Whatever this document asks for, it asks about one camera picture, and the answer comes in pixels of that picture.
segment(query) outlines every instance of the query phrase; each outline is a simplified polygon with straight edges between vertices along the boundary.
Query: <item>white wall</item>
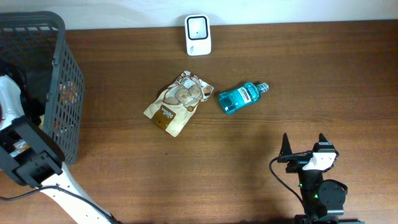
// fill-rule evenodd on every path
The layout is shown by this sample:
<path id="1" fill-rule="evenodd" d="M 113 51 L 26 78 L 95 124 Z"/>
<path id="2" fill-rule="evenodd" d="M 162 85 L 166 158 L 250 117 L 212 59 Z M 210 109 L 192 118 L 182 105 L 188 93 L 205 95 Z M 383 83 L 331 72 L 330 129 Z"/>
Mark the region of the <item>white wall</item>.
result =
<path id="1" fill-rule="evenodd" d="M 0 0 L 0 12 L 53 11 L 67 29 L 183 26 L 204 13 L 211 25 L 398 19 L 398 0 Z"/>

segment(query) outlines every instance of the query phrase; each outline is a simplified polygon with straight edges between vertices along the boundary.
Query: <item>gray plastic basket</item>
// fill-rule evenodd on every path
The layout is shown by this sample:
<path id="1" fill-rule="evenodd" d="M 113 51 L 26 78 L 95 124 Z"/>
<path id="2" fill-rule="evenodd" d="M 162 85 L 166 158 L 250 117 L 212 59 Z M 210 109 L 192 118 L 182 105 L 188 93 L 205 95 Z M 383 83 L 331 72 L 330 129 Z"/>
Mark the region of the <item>gray plastic basket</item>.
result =
<path id="1" fill-rule="evenodd" d="M 27 74 L 27 88 L 45 105 L 43 131 L 73 164 L 77 157 L 85 83 L 53 12 L 0 14 L 0 59 Z"/>

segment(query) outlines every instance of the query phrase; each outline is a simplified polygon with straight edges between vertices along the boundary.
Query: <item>wood grain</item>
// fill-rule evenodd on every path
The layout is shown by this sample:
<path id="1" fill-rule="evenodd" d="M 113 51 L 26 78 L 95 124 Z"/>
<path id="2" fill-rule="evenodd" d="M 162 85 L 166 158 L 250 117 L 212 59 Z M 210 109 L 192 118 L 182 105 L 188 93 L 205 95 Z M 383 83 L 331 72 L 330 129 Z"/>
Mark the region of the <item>wood grain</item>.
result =
<path id="1" fill-rule="evenodd" d="M 320 132 L 340 157 L 324 175 L 349 187 L 344 218 L 398 220 L 398 21 L 214 26 L 210 55 L 185 53 L 182 27 L 77 30 L 85 76 L 78 183 L 123 223 L 292 218 L 299 201 L 268 170 L 284 132 L 294 152 Z M 189 70 L 215 87 L 177 138 L 143 115 Z M 244 82 L 269 92 L 234 115 L 217 96 Z M 298 177 L 275 171 L 298 190 Z M 29 190 L 0 173 L 1 195 Z M 0 202 L 0 223 L 73 223 L 43 194 Z"/>

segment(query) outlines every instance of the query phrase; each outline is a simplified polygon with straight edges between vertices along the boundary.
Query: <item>white bracket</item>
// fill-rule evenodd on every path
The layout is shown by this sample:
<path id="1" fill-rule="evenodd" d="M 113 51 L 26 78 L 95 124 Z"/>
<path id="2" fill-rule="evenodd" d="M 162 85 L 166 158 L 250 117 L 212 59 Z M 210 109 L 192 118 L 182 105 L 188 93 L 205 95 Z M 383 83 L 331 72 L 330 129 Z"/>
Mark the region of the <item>white bracket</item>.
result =
<path id="1" fill-rule="evenodd" d="M 62 163 L 62 174 L 54 174 L 42 182 L 43 187 L 58 185 L 73 194 L 79 195 L 97 205 L 94 200 L 79 186 L 75 179 L 70 174 L 66 163 Z M 61 192 L 56 189 L 46 189 L 42 191 L 55 202 L 57 202 L 78 224 L 95 223 L 105 224 L 110 223 L 106 216 L 97 211 L 94 207 L 86 202 Z"/>
<path id="2" fill-rule="evenodd" d="M 303 170 L 325 170 L 333 165 L 335 159 L 335 152 L 314 152 L 310 162 L 303 166 Z"/>

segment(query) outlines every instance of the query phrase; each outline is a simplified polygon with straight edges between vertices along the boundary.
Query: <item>basket mesh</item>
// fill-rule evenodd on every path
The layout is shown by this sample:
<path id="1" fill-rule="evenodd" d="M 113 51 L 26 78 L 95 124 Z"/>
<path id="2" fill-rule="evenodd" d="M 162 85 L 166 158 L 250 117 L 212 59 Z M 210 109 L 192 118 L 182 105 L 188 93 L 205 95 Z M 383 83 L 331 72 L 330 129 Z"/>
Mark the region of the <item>basket mesh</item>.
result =
<path id="1" fill-rule="evenodd" d="M 26 19 L 10 25 L 0 20 L 0 59 L 27 74 L 28 91 L 46 106 L 43 130 L 60 146 L 70 165 L 77 157 L 85 87 L 68 44 L 57 36 L 56 22 Z M 55 52 L 57 45 L 62 45 L 60 52 Z M 59 63 L 53 66 L 54 57 Z"/>

